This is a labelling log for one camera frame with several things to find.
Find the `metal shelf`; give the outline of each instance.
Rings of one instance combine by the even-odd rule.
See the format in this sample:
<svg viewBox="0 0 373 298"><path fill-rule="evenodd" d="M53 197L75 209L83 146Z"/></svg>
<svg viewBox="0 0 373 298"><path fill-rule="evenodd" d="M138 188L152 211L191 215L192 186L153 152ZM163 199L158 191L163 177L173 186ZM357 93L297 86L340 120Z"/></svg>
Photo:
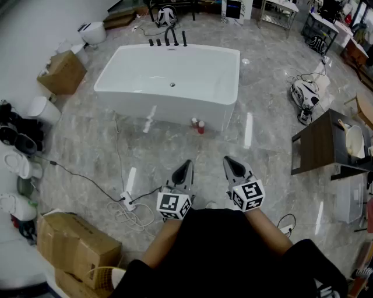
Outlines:
<svg viewBox="0 0 373 298"><path fill-rule="evenodd" d="M285 29L290 29L290 25L288 24L287 20L281 20L276 17L270 16L270 15L263 15L262 18L263 21L276 24L278 26L284 27Z"/></svg>

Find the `white bathtub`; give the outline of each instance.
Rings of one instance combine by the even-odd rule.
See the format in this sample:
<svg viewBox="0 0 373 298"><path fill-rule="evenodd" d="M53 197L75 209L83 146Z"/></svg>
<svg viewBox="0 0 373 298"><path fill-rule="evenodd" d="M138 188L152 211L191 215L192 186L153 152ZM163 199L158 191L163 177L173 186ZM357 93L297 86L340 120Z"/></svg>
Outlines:
<svg viewBox="0 0 373 298"><path fill-rule="evenodd" d="M240 52L207 45L119 47L97 79L98 100L115 112L224 130L237 100Z"/></svg>

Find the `black faucet handle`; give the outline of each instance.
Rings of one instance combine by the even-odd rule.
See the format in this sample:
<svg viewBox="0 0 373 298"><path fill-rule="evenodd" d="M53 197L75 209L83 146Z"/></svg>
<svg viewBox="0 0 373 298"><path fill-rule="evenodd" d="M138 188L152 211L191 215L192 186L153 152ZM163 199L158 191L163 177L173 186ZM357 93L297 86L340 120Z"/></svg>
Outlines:
<svg viewBox="0 0 373 298"><path fill-rule="evenodd" d="M185 31L182 31L181 34L182 34L182 40L184 42L184 46L186 47L187 46L187 38L185 37Z"/></svg>

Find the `brown cardboard box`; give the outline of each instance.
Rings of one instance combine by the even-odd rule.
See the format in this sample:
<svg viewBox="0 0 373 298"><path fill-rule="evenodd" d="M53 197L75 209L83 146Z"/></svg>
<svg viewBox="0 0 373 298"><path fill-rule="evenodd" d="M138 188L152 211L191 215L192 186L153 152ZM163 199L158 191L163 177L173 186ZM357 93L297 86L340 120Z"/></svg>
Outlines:
<svg viewBox="0 0 373 298"><path fill-rule="evenodd" d="M77 215L57 212L37 222L37 248L55 268L74 274L95 289L101 266L117 266L122 244Z"/></svg>
<svg viewBox="0 0 373 298"><path fill-rule="evenodd" d="M58 269L55 270L55 280L70 298L107 298L112 292L108 289L93 290L75 276Z"/></svg>
<svg viewBox="0 0 373 298"><path fill-rule="evenodd" d="M37 80L54 94L74 94L87 70L72 51L51 58L49 73Z"/></svg>

